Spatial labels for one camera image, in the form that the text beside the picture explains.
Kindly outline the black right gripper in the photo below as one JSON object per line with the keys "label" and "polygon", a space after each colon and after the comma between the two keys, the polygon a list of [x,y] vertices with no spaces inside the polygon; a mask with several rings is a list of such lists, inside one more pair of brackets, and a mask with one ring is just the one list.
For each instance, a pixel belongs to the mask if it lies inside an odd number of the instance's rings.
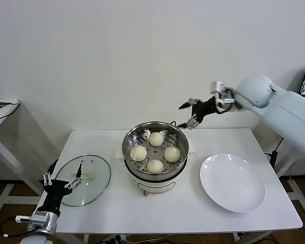
{"label": "black right gripper", "polygon": [[192,130],[200,125],[207,115],[219,113],[216,108],[215,97],[211,97],[205,102],[202,102],[200,99],[189,98],[178,109],[186,109],[189,107],[192,107],[191,118],[187,122],[177,125],[178,128]]}

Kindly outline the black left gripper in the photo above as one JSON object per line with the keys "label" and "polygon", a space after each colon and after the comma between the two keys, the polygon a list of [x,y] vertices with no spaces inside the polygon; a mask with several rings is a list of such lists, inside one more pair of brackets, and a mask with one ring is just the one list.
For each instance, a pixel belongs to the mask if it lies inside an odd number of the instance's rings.
{"label": "black left gripper", "polygon": [[43,185],[47,193],[43,204],[37,210],[60,210],[60,205],[64,196],[72,193],[71,189],[75,189],[82,182],[82,164],[79,165],[75,178],[72,182],[65,180],[53,179],[51,176],[55,170],[58,159],[51,164],[47,171],[42,173]]}

